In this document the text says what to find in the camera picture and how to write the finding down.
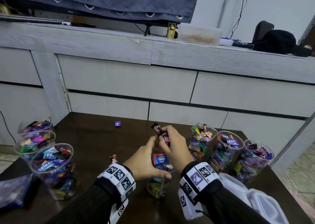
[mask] table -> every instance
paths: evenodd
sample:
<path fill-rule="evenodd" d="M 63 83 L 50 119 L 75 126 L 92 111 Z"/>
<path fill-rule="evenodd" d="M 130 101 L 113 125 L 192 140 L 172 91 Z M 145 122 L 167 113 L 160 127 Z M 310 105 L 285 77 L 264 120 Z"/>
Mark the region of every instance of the table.
<path fill-rule="evenodd" d="M 115 127 L 121 121 L 121 127 Z M 156 133 L 150 128 L 154 122 L 126 119 L 111 116 L 70 113 L 55 126 L 56 142 L 69 143 L 74 147 L 74 160 L 77 164 L 80 188 L 68 200 L 57 202 L 48 193 L 45 185 L 40 184 L 31 190 L 36 195 L 21 209 L 10 209 L 0 213 L 1 223 L 43 223 L 79 197 L 111 162 L 110 155 L 116 154 L 122 164 L 140 146 L 145 145 L 150 136 Z M 181 135 L 188 139 L 191 126 L 171 124 Z M 246 139 L 241 131 L 232 131 Z M 0 175 L 6 180 L 30 173 L 21 158 L 15 161 Z M 180 174 L 172 173 L 172 180 L 164 199 L 151 198 L 146 190 L 146 182 L 137 182 L 137 189 L 129 198 L 129 204 L 119 219 L 122 223 L 211 223 L 207 217 L 186 221 L 180 206 L 177 191 Z M 312 224 L 301 207 L 283 186 L 274 172 L 267 166 L 248 186 L 274 197 L 284 211 L 289 223 Z"/>

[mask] person's left hand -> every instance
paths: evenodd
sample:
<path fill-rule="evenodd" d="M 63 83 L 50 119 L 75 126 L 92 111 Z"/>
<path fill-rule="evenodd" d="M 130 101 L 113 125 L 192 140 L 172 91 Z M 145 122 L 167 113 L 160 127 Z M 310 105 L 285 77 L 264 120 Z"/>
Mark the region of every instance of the person's left hand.
<path fill-rule="evenodd" d="M 126 162 L 123 163 L 123 165 L 131 170 L 135 180 L 152 177 L 172 178 L 169 172 L 155 169 L 152 165 L 151 154 L 156 138 L 157 136 L 152 136 L 147 142 L 147 145 L 141 146 Z"/>

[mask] power cord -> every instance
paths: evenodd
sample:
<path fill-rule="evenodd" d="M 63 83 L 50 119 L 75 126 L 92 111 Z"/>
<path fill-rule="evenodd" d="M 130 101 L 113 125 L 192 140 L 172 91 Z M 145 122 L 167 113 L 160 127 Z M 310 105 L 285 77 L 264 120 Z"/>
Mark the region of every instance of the power cord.
<path fill-rule="evenodd" d="M 204 211 L 201 211 L 201 210 L 197 210 L 197 209 L 196 209 L 196 212 L 197 212 L 197 213 L 198 213 L 198 212 L 201 212 L 201 213 L 205 214 L 209 219 L 211 219 L 211 218 L 209 217 L 209 215 L 208 215 L 207 213 L 205 213 Z"/>
<path fill-rule="evenodd" d="M 154 36 L 159 36 L 159 37 L 167 37 L 167 36 L 163 36 L 163 35 L 156 35 L 156 34 L 153 34 L 151 32 L 150 32 L 150 34 L 152 34 Z"/>
<path fill-rule="evenodd" d="M 4 118 L 4 115 L 2 114 L 2 111 L 0 111 L 0 113 L 1 113 L 1 115 L 2 115 L 4 124 L 5 124 L 6 128 L 7 128 L 8 133 L 11 135 L 12 139 L 14 140 L 14 143 L 16 143 L 16 141 L 15 141 L 13 135 L 12 135 L 12 134 L 10 133 L 10 131 L 9 131 L 8 125 L 7 125 L 6 121 L 5 121 L 5 118 Z"/>
<path fill-rule="evenodd" d="M 243 11 L 243 9 L 245 9 L 245 7 L 246 7 L 246 5 L 247 5 L 247 0 L 246 0 L 246 3 L 245 3 L 245 6 L 244 6 L 244 7 L 243 7 L 243 5 L 244 5 L 244 0 L 242 1 L 242 9 L 241 9 L 241 12 L 239 13 L 239 18 L 238 18 L 236 24 L 234 25 L 234 27 L 232 28 L 232 34 L 231 34 L 231 36 L 230 36 L 230 39 L 232 38 L 232 36 L 233 36 L 233 34 L 234 34 L 236 28 L 238 27 L 239 21 L 240 21 L 240 19 L 241 19 L 241 17 L 242 17 L 242 11 Z"/>

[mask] plastic jar filled with candy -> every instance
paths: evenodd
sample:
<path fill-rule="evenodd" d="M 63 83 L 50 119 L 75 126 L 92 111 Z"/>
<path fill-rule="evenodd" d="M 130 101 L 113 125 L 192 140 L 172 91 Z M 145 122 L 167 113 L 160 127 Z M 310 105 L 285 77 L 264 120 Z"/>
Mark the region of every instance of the plastic jar filled with candy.
<path fill-rule="evenodd" d="M 208 163 L 215 171 L 221 172 L 240 154 L 244 142 L 229 131 L 219 131 L 214 141 L 215 149 Z"/>
<path fill-rule="evenodd" d="M 245 140 L 244 143 L 242 155 L 230 174 L 246 184 L 271 163 L 274 154 L 268 146 L 259 141 Z"/>
<path fill-rule="evenodd" d="M 32 121 L 21 122 L 18 133 L 22 136 L 25 136 L 30 132 L 44 130 L 53 131 L 53 124 L 51 122 L 50 116 L 38 117 L 36 119 L 33 119 Z"/>
<path fill-rule="evenodd" d="M 73 147 L 60 143 L 38 152 L 31 160 L 31 170 L 47 185 L 57 201 L 73 196 L 78 190 L 72 158 Z"/>
<path fill-rule="evenodd" d="M 25 134 L 14 145 L 13 149 L 28 164 L 34 155 L 55 144 L 56 134 L 52 131 L 35 131 Z"/>
<path fill-rule="evenodd" d="M 203 123 L 194 125 L 191 130 L 192 135 L 189 140 L 188 149 L 195 160 L 200 160 L 218 131 Z"/>
<path fill-rule="evenodd" d="M 174 168 L 171 164 L 161 163 L 155 167 L 156 169 L 166 170 L 169 173 L 174 171 Z M 150 178 L 147 181 L 147 190 L 149 194 L 156 198 L 162 198 L 166 194 L 166 188 L 168 187 L 168 180 L 164 178 Z"/>

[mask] cabinet door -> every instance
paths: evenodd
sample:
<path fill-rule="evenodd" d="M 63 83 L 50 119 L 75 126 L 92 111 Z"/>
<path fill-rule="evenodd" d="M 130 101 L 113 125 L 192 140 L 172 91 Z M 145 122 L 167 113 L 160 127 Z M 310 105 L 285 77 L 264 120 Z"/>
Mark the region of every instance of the cabinet door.
<path fill-rule="evenodd" d="M 197 72 L 58 55 L 68 89 L 189 103 Z"/>
<path fill-rule="evenodd" d="M 315 86 L 199 72 L 191 103 L 310 117 Z"/>
<path fill-rule="evenodd" d="M 0 81 L 42 85 L 29 50 L 0 47 Z"/>
<path fill-rule="evenodd" d="M 20 138 L 17 133 L 20 122 L 51 115 L 42 88 L 0 84 L 0 97 L 0 110 L 15 140 Z M 1 115 L 0 144 L 14 145 Z"/>
<path fill-rule="evenodd" d="M 148 118 L 149 102 L 69 92 L 72 111 L 132 119 Z"/>
<path fill-rule="evenodd" d="M 226 115 L 227 111 L 151 102 L 149 120 L 190 126 L 202 122 L 213 128 L 221 128 Z"/>
<path fill-rule="evenodd" d="M 248 139 L 267 145 L 276 156 L 305 121 L 229 112 L 222 129 L 243 131 Z"/>

